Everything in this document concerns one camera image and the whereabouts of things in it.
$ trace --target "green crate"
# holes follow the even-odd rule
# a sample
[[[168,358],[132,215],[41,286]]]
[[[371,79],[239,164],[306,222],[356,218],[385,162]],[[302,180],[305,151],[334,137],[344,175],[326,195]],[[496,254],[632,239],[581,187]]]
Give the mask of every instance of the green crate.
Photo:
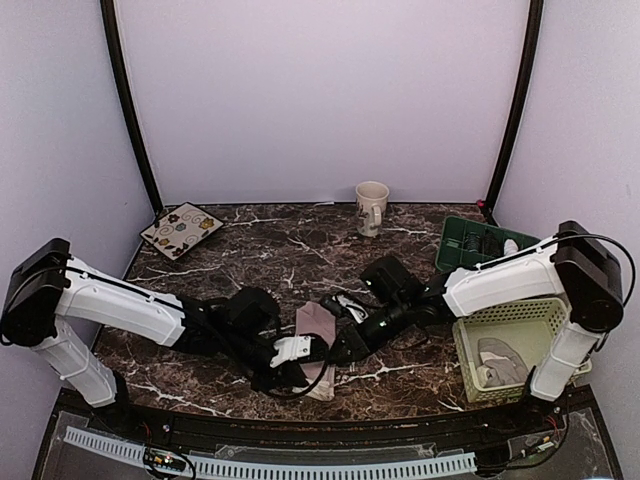
[[[460,217],[447,217],[440,236],[440,248],[436,257],[436,268],[441,272],[458,267],[471,267],[476,263],[484,263],[496,257],[485,255],[482,251],[470,252],[463,248],[464,239],[468,233],[477,233],[482,238],[485,232],[495,235],[500,245],[504,246],[507,239],[514,240],[520,250],[531,247],[540,242],[535,237],[523,233],[513,232],[505,228],[498,228],[486,223],[474,222]]]
[[[556,297],[521,300],[481,310],[460,318],[453,325],[460,371],[469,402],[514,401],[522,396],[524,384],[484,388],[476,368],[481,365],[478,340],[498,338],[513,348],[531,369],[549,352],[560,326],[568,321],[569,309]],[[576,370],[571,380],[591,371],[591,360]]]

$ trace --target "white vent grille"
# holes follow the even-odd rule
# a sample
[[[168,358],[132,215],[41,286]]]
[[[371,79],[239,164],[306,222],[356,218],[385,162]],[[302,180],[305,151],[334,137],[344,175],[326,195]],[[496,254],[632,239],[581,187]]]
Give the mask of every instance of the white vent grille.
[[[68,427],[64,441],[104,457],[143,467],[144,446]],[[448,457],[371,465],[268,465],[234,462],[188,455],[199,479],[250,480],[421,480],[476,471],[475,455],[465,453]]]

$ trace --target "folded cloth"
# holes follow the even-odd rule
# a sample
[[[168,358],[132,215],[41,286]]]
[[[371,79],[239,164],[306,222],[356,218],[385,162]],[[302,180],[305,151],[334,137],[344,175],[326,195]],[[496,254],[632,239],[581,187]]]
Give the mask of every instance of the folded cloth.
[[[331,347],[336,339],[336,319],[328,310],[325,310],[315,302],[307,302],[302,308],[296,310],[296,335],[315,333],[320,335],[327,345]],[[307,376],[307,381],[312,383],[322,370],[323,362],[303,363],[302,371]],[[316,400],[329,401],[334,397],[333,387],[335,384],[336,367],[327,368],[322,380],[308,397]],[[302,391],[303,388],[294,388],[293,391]]]
[[[518,352],[497,338],[478,340],[482,365],[476,370],[481,387],[501,387],[527,381],[529,369]]]

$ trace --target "cream plastic bin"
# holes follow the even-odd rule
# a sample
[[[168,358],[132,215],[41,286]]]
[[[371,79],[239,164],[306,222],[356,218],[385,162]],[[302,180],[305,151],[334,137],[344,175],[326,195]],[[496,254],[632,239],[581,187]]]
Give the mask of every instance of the cream plastic bin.
[[[464,389],[469,402],[517,400],[523,383],[483,388],[478,383],[476,368],[481,365],[478,340],[498,338],[514,349],[531,371],[549,352],[553,338],[569,311],[559,298],[522,300],[497,305],[459,319],[453,325],[453,338],[458,351]],[[571,380],[591,371],[591,360],[576,370]]]

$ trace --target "marble table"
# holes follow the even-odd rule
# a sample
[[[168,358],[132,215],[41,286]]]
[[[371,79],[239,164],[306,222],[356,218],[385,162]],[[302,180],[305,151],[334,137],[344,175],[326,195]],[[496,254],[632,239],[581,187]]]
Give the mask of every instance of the marble table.
[[[203,207],[225,226],[184,257],[171,261],[144,245],[127,280],[161,292],[206,299],[231,296],[244,285],[268,290],[280,303],[285,331],[308,300],[344,289],[372,297],[358,279],[376,258],[394,254],[419,278],[435,272],[444,219],[483,221],[475,205],[392,204],[378,238],[355,232],[355,206],[225,205]],[[335,398],[282,402],[256,393],[232,363],[190,356],[105,327],[96,355],[126,378],[135,404],[201,415],[261,420],[321,421],[410,418],[481,408],[468,404],[450,327],[421,338],[408,331],[366,361],[336,372]]]

